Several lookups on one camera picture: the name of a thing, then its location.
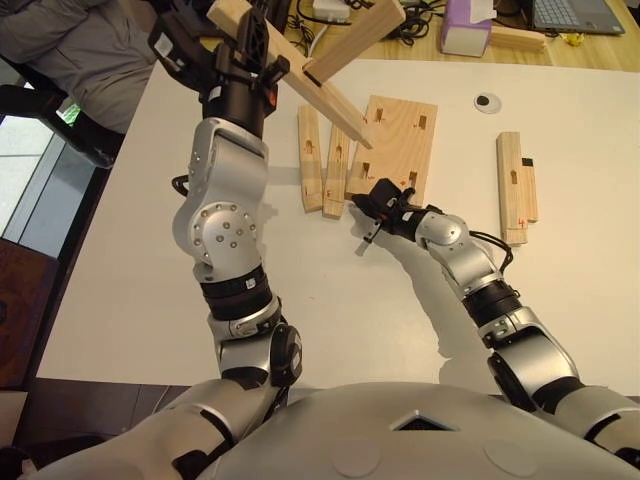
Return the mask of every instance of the purple tissue box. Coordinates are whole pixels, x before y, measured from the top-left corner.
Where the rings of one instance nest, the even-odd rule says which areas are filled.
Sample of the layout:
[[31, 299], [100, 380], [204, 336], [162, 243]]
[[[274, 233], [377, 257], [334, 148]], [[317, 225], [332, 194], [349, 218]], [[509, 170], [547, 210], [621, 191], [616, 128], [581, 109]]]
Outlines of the purple tissue box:
[[442, 53], [481, 57], [489, 43], [491, 20], [471, 23], [473, 0], [449, 0], [440, 37]]

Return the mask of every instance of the white label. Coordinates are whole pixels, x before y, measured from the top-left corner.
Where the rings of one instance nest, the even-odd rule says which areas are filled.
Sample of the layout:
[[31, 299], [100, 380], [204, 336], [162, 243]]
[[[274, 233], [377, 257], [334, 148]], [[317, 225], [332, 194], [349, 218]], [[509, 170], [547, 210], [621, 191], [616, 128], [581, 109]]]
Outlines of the white label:
[[161, 33], [158, 41], [153, 46], [153, 48], [161, 57], [166, 58], [171, 53], [171, 50], [173, 50], [173, 43], [171, 43], [169, 37], [167, 37], [164, 33]]
[[222, 87], [220, 85], [213, 87], [213, 90], [211, 90], [211, 93], [209, 94], [209, 101], [214, 98], [218, 98], [220, 95], [222, 95]]

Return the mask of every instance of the laptop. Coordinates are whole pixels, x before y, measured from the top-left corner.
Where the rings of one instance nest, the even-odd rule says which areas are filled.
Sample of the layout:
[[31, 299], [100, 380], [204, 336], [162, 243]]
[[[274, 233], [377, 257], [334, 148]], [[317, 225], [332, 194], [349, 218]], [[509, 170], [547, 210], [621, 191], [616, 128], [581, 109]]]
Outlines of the laptop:
[[532, 30], [610, 35], [624, 33], [624, 28], [606, 0], [518, 1]]

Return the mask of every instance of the chair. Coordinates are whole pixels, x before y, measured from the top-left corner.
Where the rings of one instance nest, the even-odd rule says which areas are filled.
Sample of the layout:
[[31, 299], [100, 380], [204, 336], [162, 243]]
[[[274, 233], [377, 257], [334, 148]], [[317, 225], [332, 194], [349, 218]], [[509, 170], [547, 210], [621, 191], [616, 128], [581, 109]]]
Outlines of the chair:
[[48, 77], [24, 64], [17, 64], [0, 56], [13, 67], [32, 89], [17, 85], [0, 85], [0, 115], [37, 118], [77, 151], [86, 155], [99, 168], [111, 168], [124, 140], [121, 133], [109, 130], [80, 112], [68, 125], [58, 109], [67, 98]]

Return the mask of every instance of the wooden plank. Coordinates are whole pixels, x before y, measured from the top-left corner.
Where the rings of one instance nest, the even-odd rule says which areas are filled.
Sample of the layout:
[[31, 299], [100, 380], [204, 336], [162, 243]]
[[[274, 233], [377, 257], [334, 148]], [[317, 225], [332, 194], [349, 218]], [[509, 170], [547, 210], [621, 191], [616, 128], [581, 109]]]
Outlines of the wooden plank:
[[491, 27], [489, 44], [529, 52], [542, 52], [546, 46], [545, 36], [542, 33], [497, 25]]
[[[227, 35], [236, 38], [240, 20], [250, 8], [251, 5], [245, 0], [216, 0], [207, 17]], [[290, 71], [285, 75], [284, 81], [332, 123], [338, 125], [349, 137], [365, 147], [371, 148], [366, 124], [358, 109], [331, 83], [327, 82], [321, 87], [313, 83], [302, 71], [307, 63], [307, 58], [289, 43], [273, 25], [267, 23], [267, 27], [269, 30], [269, 62], [273, 62], [278, 55], [282, 55], [290, 63]]]
[[298, 140], [300, 145], [300, 184], [304, 211], [322, 208], [322, 163], [320, 161], [318, 113], [311, 105], [298, 109]]
[[329, 142], [329, 159], [327, 160], [327, 178], [322, 197], [322, 215], [340, 218], [344, 208], [344, 191], [347, 183], [349, 165], [349, 137], [333, 125]]
[[522, 154], [519, 132], [498, 135], [498, 195], [502, 239], [509, 245], [527, 243]]
[[326, 82], [404, 20], [404, 9], [398, 0], [377, 0], [331, 44], [329, 50], [305, 65], [305, 71], [316, 81]]
[[414, 187], [412, 203], [422, 206], [437, 113], [435, 105], [371, 96], [365, 119], [375, 147], [356, 147], [347, 198], [389, 178], [399, 188]]
[[535, 223], [538, 221], [538, 194], [536, 193], [536, 176], [531, 158], [522, 159], [522, 184], [525, 194], [527, 220]]

